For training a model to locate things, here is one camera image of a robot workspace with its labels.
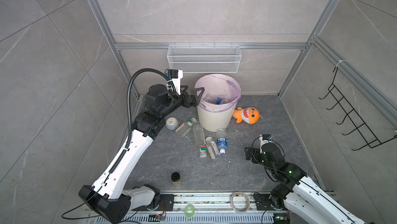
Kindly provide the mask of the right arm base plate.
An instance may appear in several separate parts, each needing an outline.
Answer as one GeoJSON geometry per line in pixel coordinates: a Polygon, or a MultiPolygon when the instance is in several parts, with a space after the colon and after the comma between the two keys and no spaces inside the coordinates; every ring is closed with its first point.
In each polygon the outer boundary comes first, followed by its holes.
{"type": "Polygon", "coordinates": [[[271,194],[260,194],[254,193],[252,195],[256,209],[259,211],[286,211],[283,200],[271,195],[271,194]]]}

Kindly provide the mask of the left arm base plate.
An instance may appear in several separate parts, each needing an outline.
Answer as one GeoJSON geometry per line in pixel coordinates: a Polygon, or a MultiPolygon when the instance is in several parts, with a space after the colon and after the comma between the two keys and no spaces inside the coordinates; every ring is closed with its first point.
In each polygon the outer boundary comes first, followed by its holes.
{"type": "Polygon", "coordinates": [[[155,197],[153,202],[147,206],[141,206],[138,208],[133,208],[132,211],[172,211],[174,207],[174,194],[161,194],[155,197]]]}

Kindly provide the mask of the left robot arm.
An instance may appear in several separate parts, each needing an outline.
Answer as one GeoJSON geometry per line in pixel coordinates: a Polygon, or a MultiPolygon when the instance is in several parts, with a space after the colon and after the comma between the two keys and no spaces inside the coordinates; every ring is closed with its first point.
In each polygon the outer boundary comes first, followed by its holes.
{"type": "Polygon", "coordinates": [[[194,89],[189,94],[188,86],[181,85],[183,71],[167,69],[161,72],[152,68],[138,70],[131,77],[127,90],[128,136],[105,172],[92,184],[79,191],[83,203],[97,216],[112,224],[119,224],[130,210],[146,207],[155,210],[160,204],[160,190],[144,185],[124,194],[129,175],[145,150],[165,127],[165,118],[183,106],[199,105],[204,88],[194,89]],[[131,89],[135,79],[142,73],[154,73],[163,77],[166,84],[152,85],[146,95],[144,111],[132,116],[131,89]]]}

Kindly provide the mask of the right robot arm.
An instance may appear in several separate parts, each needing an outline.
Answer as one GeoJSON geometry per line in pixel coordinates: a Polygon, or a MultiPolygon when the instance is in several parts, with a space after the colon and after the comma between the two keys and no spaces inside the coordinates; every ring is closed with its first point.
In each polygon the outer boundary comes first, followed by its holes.
{"type": "Polygon", "coordinates": [[[246,160],[264,167],[268,177],[279,184],[270,192],[270,206],[289,210],[309,224],[364,224],[325,193],[299,166],[285,160],[284,149],[269,134],[260,135],[259,148],[245,147],[246,160]]]}

